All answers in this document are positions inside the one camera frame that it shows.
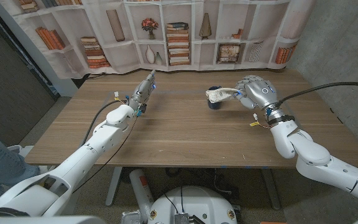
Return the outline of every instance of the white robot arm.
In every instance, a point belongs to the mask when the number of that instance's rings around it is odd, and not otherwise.
[[[313,142],[306,131],[298,129],[294,117],[276,107],[277,92],[269,81],[251,75],[239,81],[235,89],[239,92],[234,97],[246,108],[259,107],[265,111],[266,121],[273,126],[270,131],[277,151],[286,159],[297,153],[296,169],[301,175],[358,197],[358,168],[330,155],[325,147]]]
[[[0,214],[51,217],[65,208],[79,181],[88,173],[99,157],[119,144],[128,121],[139,114],[155,88],[155,70],[140,83],[128,105],[111,111],[105,121],[97,125],[92,137],[56,169],[23,180],[0,197]]]

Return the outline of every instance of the vase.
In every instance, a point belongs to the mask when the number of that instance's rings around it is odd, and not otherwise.
[[[121,23],[119,22],[118,14],[115,9],[107,10],[107,17],[109,18],[112,32],[117,41],[125,40],[124,32],[122,31]]]
[[[157,65],[162,65],[162,58],[160,56],[160,53],[157,52],[157,55],[155,56],[155,63]]]
[[[146,59],[149,63],[154,63],[155,62],[155,55],[153,50],[150,48],[150,46],[147,46],[147,50],[146,50]]]
[[[208,13],[205,13],[199,36],[202,37],[202,40],[204,40],[204,39],[208,39],[210,35],[212,35],[212,31],[211,31],[211,24],[209,23],[209,15]]]
[[[149,39],[155,40],[155,35],[153,34],[153,30],[149,30]]]

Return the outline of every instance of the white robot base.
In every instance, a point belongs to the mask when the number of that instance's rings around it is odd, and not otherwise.
[[[234,209],[224,197],[198,186],[177,187],[162,195],[153,203],[148,223],[182,224],[189,220],[205,224],[237,223]]]

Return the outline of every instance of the wooden table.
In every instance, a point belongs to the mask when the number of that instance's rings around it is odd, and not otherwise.
[[[148,71],[88,80],[66,105],[26,157],[30,164],[60,164],[82,142],[96,112],[106,102],[132,93]],[[310,88],[296,70],[284,72],[157,72],[157,89],[147,111],[137,119],[124,147],[108,163],[142,167],[268,167],[294,168],[296,159],[284,159],[276,150],[269,129],[250,127],[253,113],[238,101],[226,101],[220,110],[207,106],[205,90],[214,85],[234,87],[246,75],[270,80],[281,97]],[[97,123],[117,108],[101,113]],[[316,92],[288,100],[283,109],[330,153],[358,167],[358,140],[336,118]],[[100,157],[104,164],[116,147]]]

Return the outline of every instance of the bookshelf backdrop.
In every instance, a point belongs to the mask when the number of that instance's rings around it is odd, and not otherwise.
[[[127,73],[138,68],[167,72],[283,68],[295,52],[315,2],[0,0],[60,78],[81,78],[87,73]],[[154,39],[142,27],[146,18],[158,24],[152,31]],[[167,24],[175,22],[187,24],[178,33],[182,34],[181,39],[188,38],[188,60],[171,65],[170,62],[180,61],[172,60],[169,51],[172,47],[168,46],[172,39],[169,34],[175,32],[167,32],[172,27]],[[45,42],[48,38],[44,40],[39,34],[40,27],[46,34],[52,34],[52,41],[63,43],[56,43],[55,46],[59,45],[56,48],[48,47]],[[96,45],[89,50],[82,37],[95,38]],[[149,63],[148,46],[154,55],[159,54],[157,60],[151,60],[155,63]],[[96,61],[103,54],[106,61]]]

